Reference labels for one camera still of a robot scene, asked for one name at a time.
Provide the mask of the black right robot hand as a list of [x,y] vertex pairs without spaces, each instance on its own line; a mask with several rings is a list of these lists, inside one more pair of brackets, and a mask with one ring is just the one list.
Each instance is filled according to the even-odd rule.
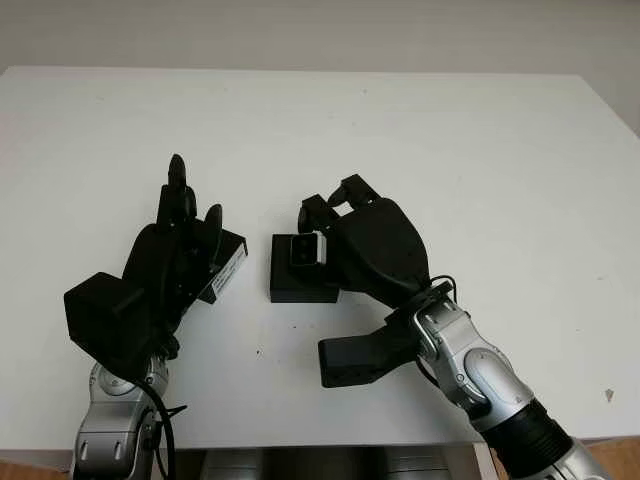
[[423,240],[398,204],[360,175],[340,182],[328,199],[304,199],[298,233],[326,244],[296,271],[314,283],[367,294],[397,308],[431,284]]

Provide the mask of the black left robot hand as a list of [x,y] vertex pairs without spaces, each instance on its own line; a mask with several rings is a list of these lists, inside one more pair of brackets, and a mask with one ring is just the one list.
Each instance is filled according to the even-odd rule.
[[220,271],[216,258],[222,218],[220,204],[210,207],[204,219],[197,218],[185,162],[173,155],[156,222],[138,234],[123,272],[123,279],[142,288],[149,301],[153,350],[158,356],[175,359],[179,351],[175,332],[187,310],[197,300],[212,304],[216,299],[212,283]]

